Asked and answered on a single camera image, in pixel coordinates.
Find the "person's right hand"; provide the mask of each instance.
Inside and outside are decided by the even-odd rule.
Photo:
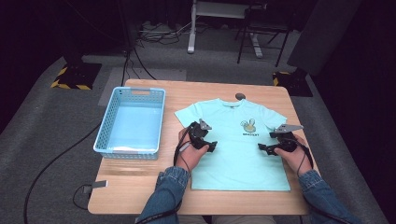
[[[178,133],[179,141],[186,131],[186,129],[183,129]],[[190,142],[190,136],[188,133],[184,136],[182,144],[185,142]],[[190,144],[184,151],[178,154],[176,166],[179,166],[190,173],[192,169],[198,165],[199,160],[206,154],[208,149],[209,145],[204,145],[201,148],[195,148]]]
[[[296,134],[294,136],[297,138],[299,143],[305,145],[303,138]],[[285,159],[294,173],[298,173],[298,176],[312,170],[311,163],[309,163],[309,159],[306,157],[303,149],[300,146],[297,146],[293,152],[285,151],[279,147],[275,148],[274,152]]]

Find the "cable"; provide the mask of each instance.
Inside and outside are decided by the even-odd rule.
[[[122,69],[122,80],[121,80],[120,86],[123,86],[123,84],[124,84],[125,71],[128,69],[128,61],[129,61],[129,58],[130,58],[130,55],[131,55],[131,52],[129,50],[127,50],[125,53],[126,53],[126,55],[125,55],[126,59],[125,59],[124,66],[123,66],[123,69]]]
[[[40,173],[38,173],[38,175],[35,177],[35,180],[33,181],[32,185],[30,186],[26,197],[25,197],[25,202],[24,202],[24,206],[23,206],[23,220],[24,223],[27,224],[28,223],[28,218],[27,218],[27,207],[29,204],[29,198],[30,198],[30,194],[32,193],[33,188],[35,187],[35,183],[37,182],[38,178],[40,178],[40,176],[42,176],[44,174],[44,172],[56,161],[58,160],[60,157],[62,157],[62,155],[64,155],[66,152],[70,151],[73,147],[77,146],[78,144],[80,144],[82,141],[84,141],[88,136],[90,136],[101,124],[102,122],[99,122],[99,124],[97,124],[89,133],[87,133],[84,137],[82,137],[81,139],[79,139],[75,144],[73,144],[73,146],[67,148],[65,151],[63,151],[61,154],[59,154],[58,156],[56,156],[54,159],[52,159],[41,171]]]
[[[74,204],[76,207],[78,207],[78,208],[80,208],[80,209],[82,209],[82,210],[88,210],[88,207],[83,207],[83,206],[78,205],[78,204],[76,203],[76,194],[77,194],[77,192],[78,192],[79,189],[84,188],[84,187],[91,187],[91,186],[92,186],[92,185],[85,184],[85,185],[79,186],[78,189],[76,189],[76,191],[75,191],[75,193],[74,193],[74,195],[73,195],[73,204]]]
[[[129,72],[128,72],[128,63],[126,63],[126,70],[125,70],[125,72],[126,72],[126,75],[128,75],[128,79],[131,79],[131,75],[129,74]]]
[[[105,37],[107,37],[111,40],[114,40],[118,43],[124,44],[122,41],[118,40],[117,38],[115,38],[111,35],[108,35],[108,34],[104,33],[103,31],[101,31],[100,29],[98,29],[95,25],[93,25],[90,21],[88,21],[72,4],[70,4],[69,1],[64,0],[64,2],[67,5],[69,5],[76,12],[76,14],[78,14],[87,24],[89,24],[93,30],[97,31],[99,34],[104,35]]]
[[[184,137],[185,137],[186,134],[189,132],[189,129],[190,129],[190,128],[191,128],[191,125],[190,125],[188,128],[186,128],[186,131],[183,133],[183,135],[181,136],[180,140],[179,140],[178,143],[177,143],[176,150],[175,150],[175,155],[174,155],[174,165],[176,165],[176,158],[177,158],[177,156],[178,156],[178,153],[179,153],[180,148],[181,148],[182,146],[184,146],[184,145],[183,145]],[[187,166],[187,169],[189,169],[189,173],[190,173],[190,167],[189,167],[189,165],[188,165],[187,163],[186,163],[186,166]],[[163,213],[155,214],[155,215],[153,215],[153,216],[151,216],[151,217],[146,217],[146,218],[144,218],[144,219],[139,220],[138,222],[136,222],[136,224],[148,223],[148,222],[150,222],[150,221],[153,221],[153,220],[156,220],[156,219],[159,219],[159,218],[162,218],[162,217],[171,216],[171,215],[173,215],[174,213],[177,213],[178,209],[180,209],[180,207],[181,207],[182,202],[183,202],[183,201],[181,200],[181,201],[178,203],[178,205],[176,206],[175,209],[168,210],[168,211],[163,212]]]
[[[145,41],[145,42],[149,42],[149,43],[160,43],[162,45],[170,45],[170,44],[175,44],[179,41],[179,37],[183,34],[183,31],[186,30],[186,28],[191,24],[191,22],[187,23],[186,25],[184,25],[183,27],[181,27],[180,29],[178,29],[177,31],[171,31],[171,32],[163,32],[163,34],[161,35],[150,35],[148,36],[149,33],[154,33],[153,31],[156,30],[158,27],[161,27],[162,24],[157,25],[156,27],[152,28],[152,29],[148,29],[148,32],[143,35],[141,38],[137,39],[139,41]],[[163,43],[162,40],[171,40],[171,39],[176,39],[177,41],[174,42],[170,42],[170,43]]]
[[[206,26],[202,31],[196,31],[197,34],[203,34],[207,29],[212,28],[211,26]]]
[[[184,160],[183,156],[180,153],[180,158],[184,161],[184,164],[186,164],[187,169],[189,170],[189,174],[191,174],[190,166],[187,164],[187,162]]]
[[[139,60],[139,62],[140,62],[140,64],[142,65],[143,69],[145,69],[145,71],[148,73],[148,75],[149,75],[150,77],[152,77],[152,79],[157,80],[157,78],[155,78],[154,76],[152,76],[151,73],[146,69],[145,65],[143,65],[142,61],[140,60],[139,55],[137,54],[136,48],[134,48],[134,54],[136,55],[137,60]]]
[[[304,156],[303,156],[303,158],[302,158],[302,160],[301,160],[301,163],[300,163],[300,165],[299,165],[299,167],[298,167],[298,169],[297,169],[297,177],[300,177],[298,174],[299,174],[299,172],[300,172],[301,166],[303,165],[303,162],[304,162],[304,160],[305,160],[305,157],[308,155],[307,153],[309,153],[309,149],[308,149],[308,147],[306,147],[305,145],[301,144],[301,143],[300,143],[299,141],[297,141],[297,140],[289,139],[289,138],[284,138],[284,139],[296,143],[296,144],[297,144],[299,147],[301,147],[301,148],[303,149],[303,151],[304,151]],[[312,168],[314,168],[313,162],[311,161],[312,158],[310,158],[309,156],[308,156],[308,159],[310,159],[311,166],[312,166]],[[348,221],[346,221],[346,220],[344,220],[344,219],[342,219],[342,218],[340,218],[340,217],[334,216],[334,215],[332,215],[332,214],[330,214],[330,213],[327,213],[327,212],[322,211],[322,210],[320,210],[319,208],[315,207],[312,203],[310,203],[310,202],[305,198],[304,195],[303,195],[303,198],[304,198],[304,200],[306,201],[306,203],[308,203],[308,205],[311,207],[311,209],[313,209],[313,210],[314,210],[315,212],[317,212],[318,214],[320,214],[320,215],[322,215],[322,216],[324,216],[324,217],[330,218],[330,219],[332,219],[332,220],[338,221],[338,222],[340,222],[340,223],[346,223],[346,224],[349,224],[349,223],[350,223],[350,222],[348,222]]]
[[[132,63],[132,65],[131,65],[132,71],[134,71],[134,74],[137,76],[137,78],[141,79],[140,76],[139,76],[139,75],[136,73],[136,71],[134,70],[134,62],[132,62],[131,59],[129,59],[129,61]]]

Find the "printed graphic on t-shirt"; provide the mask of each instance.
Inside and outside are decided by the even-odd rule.
[[[256,127],[254,126],[255,120],[250,119],[248,122],[246,120],[243,120],[241,122],[241,126],[244,128],[246,133],[243,133],[243,135],[250,135],[250,136],[258,136],[258,133],[256,132]]]

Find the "person's left hand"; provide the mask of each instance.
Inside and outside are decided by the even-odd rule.
[[[186,132],[186,129],[183,129],[178,133],[179,141],[182,138],[184,132]],[[189,141],[190,137],[187,133],[184,136],[182,144]],[[199,160],[205,155],[208,149],[209,145],[205,145],[201,148],[195,148],[192,144],[190,144],[186,149],[178,154],[176,166],[185,169],[187,172],[191,172],[192,169],[194,169],[195,166],[198,165]]]

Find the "light blue t-shirt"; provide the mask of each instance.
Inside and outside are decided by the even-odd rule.
[[[245,99],[197,102],[175,114],[184,127],[204,120],[212,127],[205,140],[218,141],[192,170],[193,189],[290,190],[281,158],[258,147],[277,144],[269,132],[286,123],[284,116]]]

